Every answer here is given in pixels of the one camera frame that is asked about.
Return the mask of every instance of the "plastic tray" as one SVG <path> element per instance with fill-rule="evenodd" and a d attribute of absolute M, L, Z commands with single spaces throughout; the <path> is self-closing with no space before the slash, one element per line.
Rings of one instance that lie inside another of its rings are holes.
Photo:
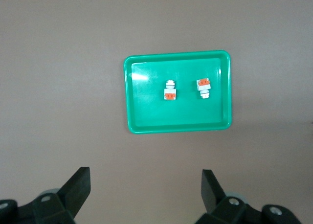
<path fill-rule="evenodd" d="M 128 127 L 134 134 L 223 130 L 231 124 L 230 56 L 226 51 L 138 55 L 124 62 Z M 196 80 L 209 78 L 201 99 Z M 165 82 L 176 100 L 164 100 Z"/>

